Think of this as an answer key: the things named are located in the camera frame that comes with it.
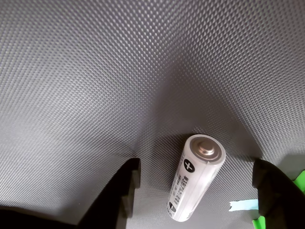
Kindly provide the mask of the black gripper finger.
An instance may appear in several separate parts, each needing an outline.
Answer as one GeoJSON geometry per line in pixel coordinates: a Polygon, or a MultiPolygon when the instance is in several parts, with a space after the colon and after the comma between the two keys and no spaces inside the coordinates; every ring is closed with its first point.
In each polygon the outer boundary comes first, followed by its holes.
{"type": "Polygon", "coordinates": [[[134,193],[141,184],[141,160],[127,160],[95,199],[79,229],[125,229],[132,217],[134,193]]]}
{"type": "Polygon", "coordinates": [[[257,189],[259,214],[265,219],[302,219],[305,195],[277,166],[256,159],[252,186],[257,189]]]}

